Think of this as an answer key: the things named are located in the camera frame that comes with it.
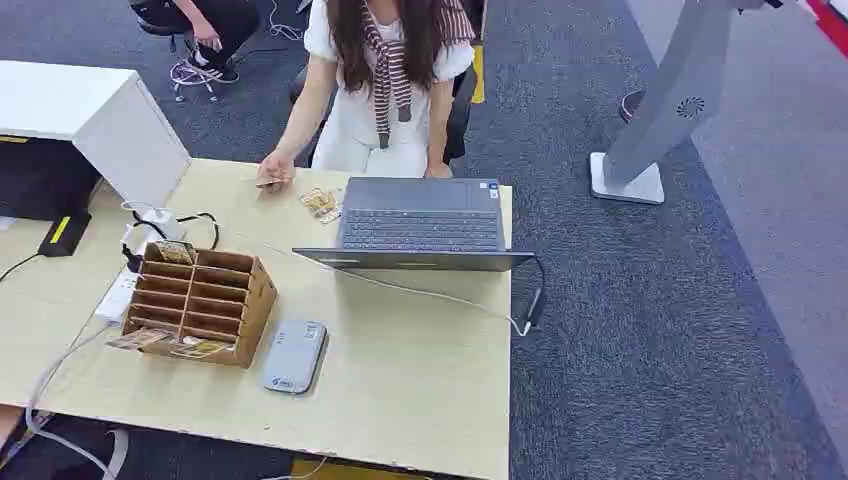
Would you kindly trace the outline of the person's right hand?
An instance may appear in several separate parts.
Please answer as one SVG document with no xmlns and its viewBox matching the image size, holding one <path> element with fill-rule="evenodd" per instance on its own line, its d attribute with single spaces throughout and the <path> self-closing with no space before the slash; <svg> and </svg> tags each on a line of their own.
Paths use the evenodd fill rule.
<svg viewBox="0 0 848 480">
<path fill-rule="evenodd" d="M 295 176 L 294 157 L 281 150 L 274 150 L 261 162 L 255 184 L 265 192 L 277 193 L 290 186 Z"/>
</svg>

